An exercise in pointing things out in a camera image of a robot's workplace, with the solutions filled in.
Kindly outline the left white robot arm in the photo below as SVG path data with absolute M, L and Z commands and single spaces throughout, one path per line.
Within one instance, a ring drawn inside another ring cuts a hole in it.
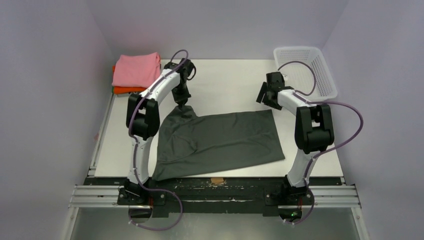
M 191 97 L 187 87 L 196 67 L 183 58 L 180 63 L 168 62 L 154 83 L 141 93 L 132 93 L 127 102 L 126 126 L 132 140 L 130 172 L 119 188 L 118 205 L 147 205 L 153 190 L 149 188 L 149 158 L 154 136 L 160 129 L 159 106 L 171 93 L 178 107 Z

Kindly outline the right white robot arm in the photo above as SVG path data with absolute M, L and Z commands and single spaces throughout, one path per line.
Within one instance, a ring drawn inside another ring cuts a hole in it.
M 328 104 L 310 103 L 285 84 L 280 72 L 266 74 L 256 101 L 268 107 L 286 109 L 295 116 L 294 141 L 296 156 L 288 174 L 283 178 L 280 196 L 288 204 L 305 196 L 309 178 L 318 154 L 334 143 L 331 108 Z

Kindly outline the dark grey t shirt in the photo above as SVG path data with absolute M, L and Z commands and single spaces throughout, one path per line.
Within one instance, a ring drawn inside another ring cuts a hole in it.
M 209 174 L 284 160 L 271 110 L 198 116 L 185 105 L 163 120 L 152 179 Z

